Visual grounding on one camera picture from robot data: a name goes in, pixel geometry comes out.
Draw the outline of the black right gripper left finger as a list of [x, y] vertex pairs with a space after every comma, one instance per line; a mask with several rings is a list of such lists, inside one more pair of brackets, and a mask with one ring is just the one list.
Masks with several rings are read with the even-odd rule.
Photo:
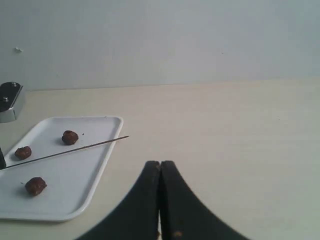
[[131, 190], [101, 222], [79, 240], [157, 240], [160, 163], [147, 161]]

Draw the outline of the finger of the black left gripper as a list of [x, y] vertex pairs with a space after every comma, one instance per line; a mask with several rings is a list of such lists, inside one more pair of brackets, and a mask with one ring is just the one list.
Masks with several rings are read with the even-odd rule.
[[4, 158], [2, 149], [0, 148], [0, 169], [5, 169], [6, 168], [6, 160]]

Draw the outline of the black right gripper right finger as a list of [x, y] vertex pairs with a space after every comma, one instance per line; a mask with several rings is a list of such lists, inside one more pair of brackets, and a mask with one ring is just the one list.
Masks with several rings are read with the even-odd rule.
[[247, 239], [198, 199], [173, 161], [163, 161], [160, 168], [159, 211], [163, 240]]

